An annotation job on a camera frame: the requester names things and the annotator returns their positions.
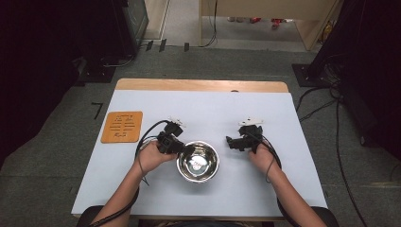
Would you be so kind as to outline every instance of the white tabletop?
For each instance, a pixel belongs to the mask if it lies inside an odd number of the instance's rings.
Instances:
[[[261,118],[263,134],[281,159],[283,170],[309,205],[327,207],[291,94],[115,90],[109,112],[141,111],[141,136],[154,123],[174,116],[185,123],[179,140],[201,140],[218,152],[220,166],[206,183],[187,182],[176,163],[164,163],[140,185],[131,214],[139,217],[281,217],[276,196],[246,152],[229,149],[225,136],[239,138],[238,122]],[[103,126],[80,186],[72,214],[105,204],[131,167],[137,143],[102,144]],[[157,135],[165,125],[149,135]]]

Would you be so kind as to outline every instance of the forearm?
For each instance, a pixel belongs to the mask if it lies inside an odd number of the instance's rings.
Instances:
[[[301,226],[325,226],[277,164],[271,167],[268,176],[278,200],[292,219]]]
[[[138,190],[141,179],[142,175],[140,169],[138,169],[136,166],[132,166],[124,180],[118,186],[117,190],[110,197],[99,214],[97,214],[92,223],[106,218],[107,216],[112,215],[127,206],[132,201],[136,191]],[[128,226],[130,212],[131,209],[126,211],[120,217],[113,219],[102,226]]]

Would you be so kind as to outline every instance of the metal bowl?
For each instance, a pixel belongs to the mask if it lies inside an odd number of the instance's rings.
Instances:
[[[185,145],[177,159],[177,168],[181,175],[193,183],[205,183],[218,172],[218,153],[202,141]]]

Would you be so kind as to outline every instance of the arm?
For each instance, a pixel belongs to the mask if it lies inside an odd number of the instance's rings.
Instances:
[[[101,211],[97,214],[92,223],[106,218],[107,216],[112,215],[125,207],[133,199],[133,196],[138,190],[139,183],[141,183],[143,176],[155,169],[161,163],[177,158],[177,154],[160,153],[156,147],[156,144],[156,141],[150,142],[139,153],[139,156],[128,171],[124,180],[115,190],[114,194],[110,197]],[[141,166],[144,170],[144,173],[142,173],[141,167],[139,166],[139,159],[141,160]],[[129,209],[120,217],[113,219],[102,226],[128,226],[130,212],[131,210]]]
[[[268,173],[267,177],[271,181],[278,200],[292,219],[301,226],[325,226],[319,216],[295,190],[286,174],[273,160],[272,155],[263,144],[257,147],[256,154],[250,151],[249,155],[256,167],[263,173]]]

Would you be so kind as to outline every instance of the hand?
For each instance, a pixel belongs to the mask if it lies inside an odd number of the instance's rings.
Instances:
[[[150,141],[144,149],[139,151],[139,155],[133,163],[134,166],[140,167],[139,159],[143,174],[146,175],[161,163],[177,159],[177,154],[163,154],[157,149],[157,141]]]
[[[272,166],[270,166],[270,169],[273,166],[278,166],[277,162],[274,161],[273,155],[269,152],[269,149],[266,148],[265,145],[259,144],[256,149],[256,153],[253,153],[252,151],[249,151],[249,156],[253,164],[264,174],[267,174],[269,170],[269,166],[272,163]]]

